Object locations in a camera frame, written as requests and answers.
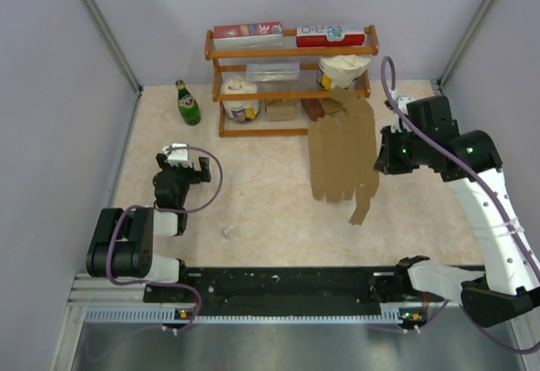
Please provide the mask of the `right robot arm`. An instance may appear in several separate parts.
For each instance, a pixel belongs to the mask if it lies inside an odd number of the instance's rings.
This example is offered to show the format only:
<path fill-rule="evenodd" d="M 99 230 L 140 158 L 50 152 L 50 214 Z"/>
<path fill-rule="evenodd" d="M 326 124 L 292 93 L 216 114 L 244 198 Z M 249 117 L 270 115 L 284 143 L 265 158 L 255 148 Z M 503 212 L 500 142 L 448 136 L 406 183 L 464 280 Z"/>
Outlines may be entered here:
<path fill-rule="evenodd" d="M 375 170 L 408 174 L 427 166 L 459 201 L 483 257 L 482 271 L 464 270 L 417 255 L 400 260 L 393 287 L 411 300 L 422 292 L 460 304 L 478 325 L 489 328 L 539 305 L 539 259 L 511 205 L 502 162 L 483 131 L 461 134 L 442 95 L 400 96 L 397 121 L 381 129 Z"/>

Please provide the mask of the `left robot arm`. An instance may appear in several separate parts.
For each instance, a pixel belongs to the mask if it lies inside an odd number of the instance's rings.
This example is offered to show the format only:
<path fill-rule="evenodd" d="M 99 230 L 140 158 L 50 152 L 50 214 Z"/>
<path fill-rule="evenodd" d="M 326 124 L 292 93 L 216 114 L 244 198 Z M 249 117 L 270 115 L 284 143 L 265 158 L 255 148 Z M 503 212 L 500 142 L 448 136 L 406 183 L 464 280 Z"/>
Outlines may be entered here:
<path fill-rule="evenodd" d="M 179 301 L 189 295 L 192 282 L 181 274 L 182 260 L 154 252 L 154 240 L 185 232 L 188 215 L 182 210 L 187 193 L 190 186 L 211 180 L 209 158 L 198 159 L 200 169 L 193 167 L 185 149 L 159 153 L 156 160 L 154 205 L 130 212 L 102 209 L 86 255 L 86 270 L 91 277 L 162 282 L 164 293 Z"/>

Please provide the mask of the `brown cardboard box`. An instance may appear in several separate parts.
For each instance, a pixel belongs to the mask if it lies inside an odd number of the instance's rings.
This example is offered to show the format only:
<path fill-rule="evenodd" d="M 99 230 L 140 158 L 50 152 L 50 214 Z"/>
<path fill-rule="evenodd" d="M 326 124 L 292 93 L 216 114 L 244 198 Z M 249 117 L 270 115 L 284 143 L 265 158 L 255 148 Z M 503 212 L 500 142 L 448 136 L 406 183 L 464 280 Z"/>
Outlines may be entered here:
<path fill-rule="evenodd" d="M 342 109 L 313 121 L 307 132 L 311 192 L 317 201 L 354 200 L 348 222 L 360 225 L 380 184 L 375 113 L 369 101 L 352 90 L 335 88 L 330 99 Z"/>

